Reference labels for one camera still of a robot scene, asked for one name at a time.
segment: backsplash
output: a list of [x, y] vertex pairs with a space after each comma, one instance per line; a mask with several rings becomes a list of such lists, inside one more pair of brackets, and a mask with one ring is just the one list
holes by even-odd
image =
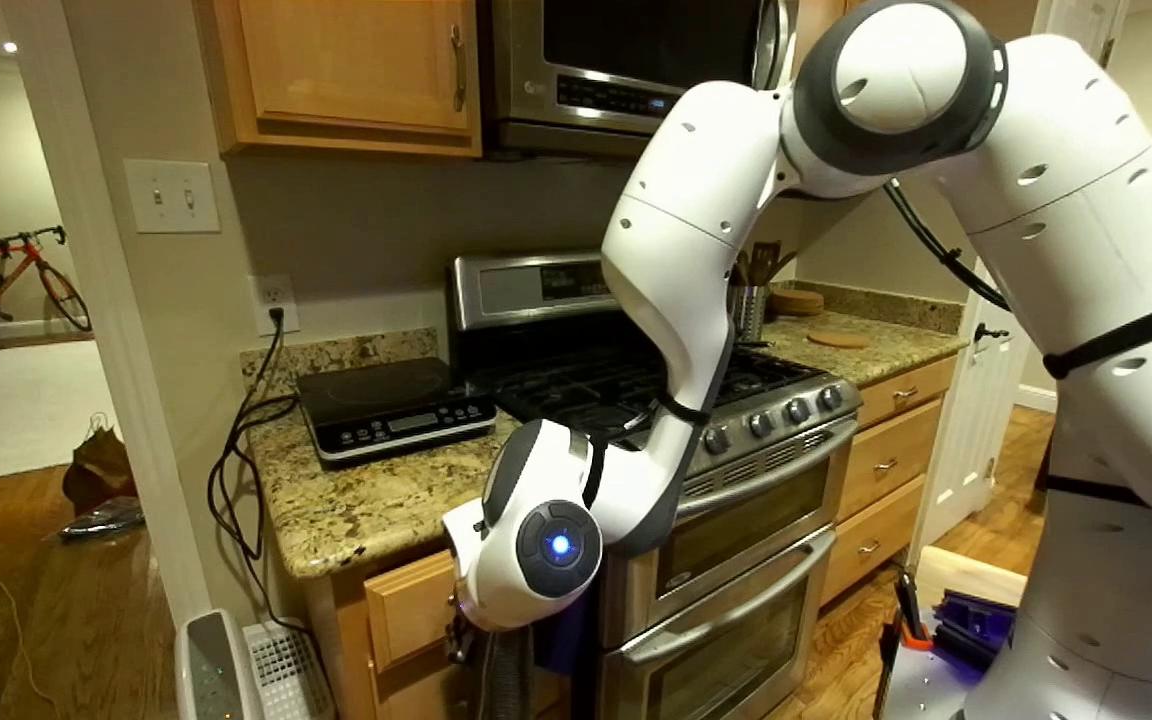
[[[239, 352], [244, 380], [255, 374], [260, 355], [266, 352]], [[266, 395], [298, 391], [298, 374], [341, 371], [341, 367], [384, 363], [384, 360], [416, 360], [416, 355], [441, 355], [432, 327], [283, 344], [278, 363], [268, 367]]]
[[867, 314], [867, 318], [938, 327], [938, 330], [959, 330], [959, 318], [966, 318], [966, 305], [836, 289], [836, 284], [814, 284], [814, 280], [794, 280], [794, 284], [821, 291], [823, 306], [845, 310], [845, 314]]

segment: kitchen cabinet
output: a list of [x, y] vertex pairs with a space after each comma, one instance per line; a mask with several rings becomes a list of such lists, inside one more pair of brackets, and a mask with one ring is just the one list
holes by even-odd
[[[821, 4], [802, 4], [796, 14], [796, 69], [814, 50], [814, 43], [851, 9], [866, 0], [821, 0]], [[1039, 0], [959, 0], [996, 38], [1028, 36], [1036, 24]]]
[[860, 387], [860, 431], [845, 468], [836, 547], [823, 567], [821, 603], [907, 547], [953, 360], [941, 355]]
[[223, 149], [482, 155], [473, 0], [205, 0]]
[[[462, 720], [477, 715], [477, 673], [447, 659], [452, 626], [447, 551], [365, 577], [337, 572], [309, 585], [331, 694], [346, 720]], [[570, 715], [570, 684], [538, 667], [539, 720]]]

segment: blue light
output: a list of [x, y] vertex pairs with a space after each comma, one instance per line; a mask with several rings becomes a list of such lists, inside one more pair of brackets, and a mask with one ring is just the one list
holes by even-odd
[[550, 541], [550, 551], [552, 551], [557, 561], [570, 561], [570, 555], [573, 555], [573, 535], [552, 535], [552, 541]]

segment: oven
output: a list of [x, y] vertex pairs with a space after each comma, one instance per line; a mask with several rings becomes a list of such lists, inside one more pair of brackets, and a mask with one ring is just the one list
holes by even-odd
[[[596, 254], [462, 254], [452, 367], [518, 419], [637, 442], [661, 352], [600, 284]], [[600, 715], [761, 715], [806, 673], [858, 387], [737, 348], [661, 547], [607, 547], [596, 590]]]

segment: control knob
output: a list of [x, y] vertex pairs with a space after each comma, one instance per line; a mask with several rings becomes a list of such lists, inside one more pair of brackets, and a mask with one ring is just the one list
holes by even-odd
[[728, 442], [728, 431], [723, 431], [723, 429], [712, 429], [712, 431], [706, 431], [702, 448], [706, 448], [707, 456], [723, 456], [734, 442]]
[[774, 414], [766, 414], [766, 412], [752, 412], [743, 424], [747, 424], [752, 440], [766, 440], [774, 431]]
[[782, 414], [786, 414], [786, 424], [809, 424], [814, 419], [814, 405], [796, 395], [796, 401], [786, 405]]
[[845, 391], [841, 391], [836, 384], [821, 387], [817, 408], [821, 408], [821, 412], [845, 408]]

